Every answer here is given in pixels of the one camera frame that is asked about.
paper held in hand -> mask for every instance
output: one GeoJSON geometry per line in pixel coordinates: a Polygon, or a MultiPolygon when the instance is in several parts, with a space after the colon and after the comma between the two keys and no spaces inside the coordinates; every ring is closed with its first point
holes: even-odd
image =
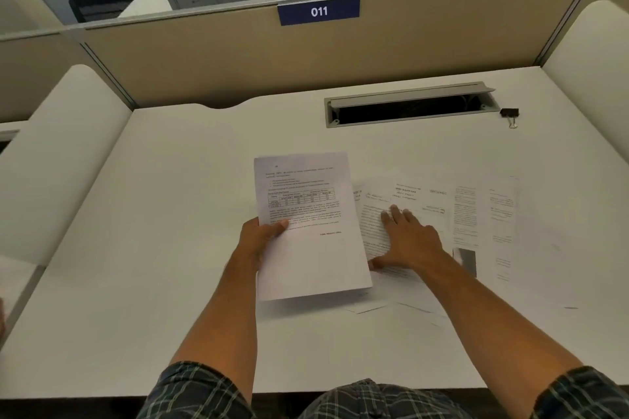
{"type": "Polygon", "coordinates": [[[254,160],[260,224],[291,221],[258,273],[258,298],[279,300],[372,286],[347,153],[254,160]]]}

desk number plate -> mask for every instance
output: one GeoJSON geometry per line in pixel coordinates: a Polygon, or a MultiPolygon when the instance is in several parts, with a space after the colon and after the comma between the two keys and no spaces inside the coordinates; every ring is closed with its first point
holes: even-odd
{"type": "Polygon", "coordinates": [[[283,26],[327,22],[360,16],[360,0],[309,0],[277,6],[283,26]]]}

rolled-up sleeve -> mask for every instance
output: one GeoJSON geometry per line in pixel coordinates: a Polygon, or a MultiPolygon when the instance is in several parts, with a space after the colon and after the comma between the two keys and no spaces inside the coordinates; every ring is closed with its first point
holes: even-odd
{"type": "Polygon", "coordinates": [[[544,391],[532,419],[629,418],[629,396],[594,368],[574,369],[544,391]]]}
{"type": "Polygon", "coordinates": [[[254,413],[238,388],[218,371],[178,362],[160,375],[138,419],[251,419],[254,413]]]}

binder clip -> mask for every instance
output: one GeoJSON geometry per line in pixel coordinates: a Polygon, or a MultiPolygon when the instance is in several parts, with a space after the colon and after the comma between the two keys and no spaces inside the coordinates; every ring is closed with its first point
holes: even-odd
{"type": "Polygon", "coordinates": [[[509,120],[510,129],[518,127],[518,125],[515,124],[515,118],[520,116],[520,110],[518,108],[503,108],[500,110],[500,116],[509,120]]]}

plaid shirt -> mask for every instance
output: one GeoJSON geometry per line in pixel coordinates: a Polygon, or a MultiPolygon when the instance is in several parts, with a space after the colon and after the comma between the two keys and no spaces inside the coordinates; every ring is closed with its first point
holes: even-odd
{"type": "MultiPolygon", "coordinates": [[[[375,384],[364,379],[326,392],[300,419],[471,419],[440,392],[375,384]]],[[[236,386],[208,366],[180,362],[166,368],[146,398],[138,419],[252,419],[236,386]]],[[[629,418],[629,396],[597,370],[578,368],[544,391],[531,419],[629,418]]]]}

